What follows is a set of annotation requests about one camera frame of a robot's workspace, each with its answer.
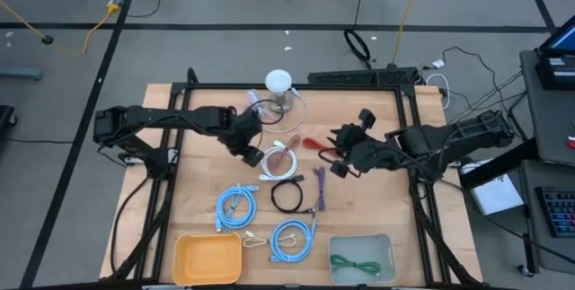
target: yellow cable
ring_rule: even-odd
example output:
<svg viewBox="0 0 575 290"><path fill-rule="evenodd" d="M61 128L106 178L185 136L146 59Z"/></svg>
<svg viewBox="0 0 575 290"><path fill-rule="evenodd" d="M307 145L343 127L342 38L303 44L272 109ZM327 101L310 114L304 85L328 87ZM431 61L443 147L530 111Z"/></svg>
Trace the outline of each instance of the yellow cable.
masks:
<svg viewBox="0 0 575 290"><path fill-rule="evenodd" d="M2 5L3 8L6 9L6 11L10 12L12 15L14 15L15 18L18 19L18 21L22 22L24 25L26 25L31 31L33 31L36 35L38 35L39 37L41 37L42 39L46 38L46 35L42 34L42 32L34 29L31 25L28 24L28 22L26 22L26 20L24 20L23 17L21 17L15 10L12 9L12 7L10 7L8 4L6 4L3 0L0 0L0 4Z"/></svg>
<svg viewBox="0 0 575 290"><path fill-rule="evenodd" d="M402 40L403 25L405 25L407 15L410 13L412 3L413 0L410 0L410 2L407 4L407 7L405 8L405 12L403 13L402 24L399 26L399 32L397 33L397 41L395 42L395 52L394 52L394 58L392 59L392 64L395 64L395 59L397 58L397 53L399 52L399 42Z"/></svg>
<svg viewBox="0 0 575 290"><path fill-rule="evenodd" d="M12 15L14 15L14 17L16 17L18 19L18 21L22 22L24 25L26 25L26 27L28 27L31 31L34 32L34 34L38 35L39 37L41 37L43 40L46 39L46 35L44 35L42 32L36 30L33 26L31 26L28 22L26 22L26 20L24 20L23 17L21 17L14 9L12 9L12 7L10 7L8 4L6 4L4 1L0 0L0 5L6 9L6 11L10 12ZM98 30L98 28L100 28L102 26L102 24L104 24L106 21L108 21L108 19L110 18L110 16L112 16L114 13L116 13L119 10L119 5L116 4L107 4L106 7L108 8L108 12L106 13L106 16L96 25L94 26L86 35L86 39L84 41L84 47L82 48L82 51L80 52L76 52L73 51L71 49L68 48L64 48L56 43L51 44L55 49L57 49L58 51L62 51L62 52L66 52L68 54L71 54L74 57L80 57L82 56L86 50L88 49L88 44L90 43L90 38L92 37L92 34Z"/></svg>

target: light blue cable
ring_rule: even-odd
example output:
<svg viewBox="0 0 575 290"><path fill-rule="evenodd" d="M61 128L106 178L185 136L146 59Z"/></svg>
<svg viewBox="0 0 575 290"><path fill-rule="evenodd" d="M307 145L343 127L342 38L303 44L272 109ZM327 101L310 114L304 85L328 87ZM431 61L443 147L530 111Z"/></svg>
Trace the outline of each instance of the light blue cable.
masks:
<svg viewBox="0 0 575 290"><path fill-rule="evenodd" d="M305 236L305 247L297 254L291 255L286 254L281 248L279 247L279 236L281 232L283 232L288 227L295 227L299 228ZM273 255L271 256L270 260L272 262L287 262L287 263L295 263L300 262L312 250L314 246L314 234L315 234L315 213L314 213L314 220L312 222L312 230L309 230L309 227L300 219L288 219L286 221L281 222L276 229L273 231L270 239L270 246Z"/></svg>
<svg viewBox="0 0 575 290"><path fill-rule="evenodd" d="M216 230L218 232L221 232L223 227L229 229L244 228L253 220L257 206L252 191L257 189L258 186L232 187L219 195L216 204ZM224 204L230 197L232 198L232 205L224 213ZM234 218L235 208L242 200L242 197L245 197L248 201L248 212L242 217Z"/></svg>

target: orange tray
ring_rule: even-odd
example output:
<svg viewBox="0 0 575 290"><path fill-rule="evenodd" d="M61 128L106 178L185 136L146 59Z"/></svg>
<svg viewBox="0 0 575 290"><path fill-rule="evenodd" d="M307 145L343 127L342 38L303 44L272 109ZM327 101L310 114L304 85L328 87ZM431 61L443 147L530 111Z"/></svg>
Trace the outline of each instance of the orange tray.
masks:
<svg viewBox="0 0 575 290"><path fill-rule="evenodd" d="M182 235L175 244L173 282L178 286L232 284L242 274L242 239L237 233Z"/></svg>

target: wooden table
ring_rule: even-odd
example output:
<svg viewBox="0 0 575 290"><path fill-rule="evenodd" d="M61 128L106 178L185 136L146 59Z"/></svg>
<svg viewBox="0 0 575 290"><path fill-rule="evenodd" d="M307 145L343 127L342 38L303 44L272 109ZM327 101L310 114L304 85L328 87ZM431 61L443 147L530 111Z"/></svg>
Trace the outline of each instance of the wooden table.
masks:
<svg viewBox="0 0 575 290"><path fill-rule="evenodd" d="M150 84L147 87L144 107L165 108L169 100L169 84ZM416 87L417 102L421 122L435 126L445 125L437 87ZM361 109L371 110L377 121L369 135L383 139L384 133L399 128L398 111L392 92L375 91L302 91L302 97L309 105L307 120L293 132L303 137L313 137L325 142L330 129L344 123L358 123ZM287 128L296 123L302 116L303 106L295 101L295 107L282 121L273 128ZM238 111L248 105L244 90L194 90L191 94L190 108L203 105L234 105ZM409 107L405 101L408 121L411 120ZM158 146L160 129L146 129L138 135L150 145ZM261 149L268 148L273 140L286 143L292 133L279 135L265 133ZM373 170L360 179L348 177L340 179L329 172L329 164L320 160L317 151L296 149L298 159L297 173L305 175L300 182L304 190L302 208L312 207L318 197L318 183L313 174L313 167L325 166L328 171L325 187L326 210L317 215L317 230L314 247L310 255L299 263L270 262L271 249L261 246L243 249L243 271L238 284L252 285L331 285L328 270L328 241L331 236L370 233L386 233L394 246L394 258L397 276L394 286L424 286L421 269L420 249L415 228L415 218L408 195L408 178L405 170ZM183 234L213 234L216 201L222 191L236 183L256 184L260 190L254 193L258 202L258 212L246 229L237 231L245 238L245 230L255 232L258 236L269 238L273 229L280 222L289 218L300 218L311 223L310 215L286 215L280 213L271 203L270 189L275 184L271 181L259 181L262 173L260 167L251 168L232 157L226 148L214 137L199 136L192 131L186 132L183 140L182 157L170 215L169 229L164 251L164 263L160 277L161 282L171 283L173 266L173 248L176 239ZM119 204L145 177L145 168L135 166L126 170ZM448 171L446 179L458 183L457 174ZM128 203L119 220L119 234L116 248L116 264L120 264L141 236L146 213L151 182L148 182ZM473 236L467 218L462 194L443 184L436 184L438 211L443 229L443 236L469 273L482 280ZM276 197L283 207L297 202L296 190L285 187L278 189ZM242 215L238 208L236 216ZM299 245L304 244L301 234L296 232ZM148 249L145 276L150 275L154 257L155 240ZM440 280L435 247L429 247L435 280ZM101 275L108 276L110 268L110 245L102 263Z"/></svg>

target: red cable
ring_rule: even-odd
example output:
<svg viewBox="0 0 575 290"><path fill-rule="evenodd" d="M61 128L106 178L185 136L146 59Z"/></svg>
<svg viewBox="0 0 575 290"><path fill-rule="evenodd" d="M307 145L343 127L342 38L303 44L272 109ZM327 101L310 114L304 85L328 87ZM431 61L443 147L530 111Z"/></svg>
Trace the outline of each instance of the red cable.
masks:
<svg viewBox="0 0 575 290"><path fill-rule="evenodd" d="M313 150L325 150L325 149L331 148L329 146L325 146L325 145L317 142L316 140L312 139L311 137L304 138L304 140L302 141L302 145L304 145L305 148L313 149ZM328 153L339 158L339 156L335 153L335 151L329 151Z"/></svg>

